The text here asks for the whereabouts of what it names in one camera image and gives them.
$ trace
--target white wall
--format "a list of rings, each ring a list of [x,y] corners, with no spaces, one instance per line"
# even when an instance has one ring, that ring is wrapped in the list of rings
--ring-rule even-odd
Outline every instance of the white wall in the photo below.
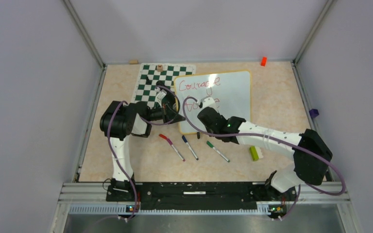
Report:
[[[0,0],[0,233],[49,231],[99,75],[60,0]]]
[[[361,224],[373,232],[373,1],[336,2],[300,69]]]
[[[106,63],[293,59],[326,0],[72,0]]]

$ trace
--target purple block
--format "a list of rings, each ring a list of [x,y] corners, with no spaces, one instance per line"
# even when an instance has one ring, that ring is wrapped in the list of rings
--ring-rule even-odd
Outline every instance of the purple block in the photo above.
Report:
[[[309,115],[311,116],[312,119],[316,118],[320,113],[318,112],[317,109],[311,109],[309,110]]]

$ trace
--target beige tabletop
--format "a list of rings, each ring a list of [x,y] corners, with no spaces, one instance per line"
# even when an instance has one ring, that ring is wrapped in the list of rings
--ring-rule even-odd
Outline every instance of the beige tabletop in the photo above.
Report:
[[[196,63],[197,74],[229,70],[249,70],[252,74],[253,123],[285,132],[304,132],[309,128],[301,96],[290,62]],[[112,157],[99,121],[113,100],[130,101],[140,65],[109,65],[102,86],[79,181],[104,181],[112,177]],[[169,137],[186,161],[158,135]],[[233,182],[264,181],[271,172],[291,161],[284,156],[261,149],[263,159],[253,162],[246,145],[224,143],[202,135],[186,135],[197,153],[195,160],[181,139],[178,125],[153,126],[148,138],[131,136],[130,161],[137,182]],[[207,144],[209,140],[231,162],[223,160]]]

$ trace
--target yellow-green sponge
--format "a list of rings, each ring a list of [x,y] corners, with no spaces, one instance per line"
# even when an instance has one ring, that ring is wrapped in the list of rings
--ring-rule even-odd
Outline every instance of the yellow-green sponge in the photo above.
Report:
[[[264,156],[262,156],[261,148],[259,147],[251,146],[250,154],[253,161],[257,161],[258,159],[264,158]]]

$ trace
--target black wire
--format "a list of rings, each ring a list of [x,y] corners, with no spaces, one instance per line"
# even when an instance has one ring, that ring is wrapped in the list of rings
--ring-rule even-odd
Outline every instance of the black wire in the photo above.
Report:
[[[110,181],[111,181],[110,178],[107,178],[106,180],[104,180],[104,181],[102,182],[102,188],[103,188],[105,191],[108,191],[108,189],[105,189],[105,186],[103,186],[103,185],[105,184],[105,182],[106,182],[107,180],[110,180]]]

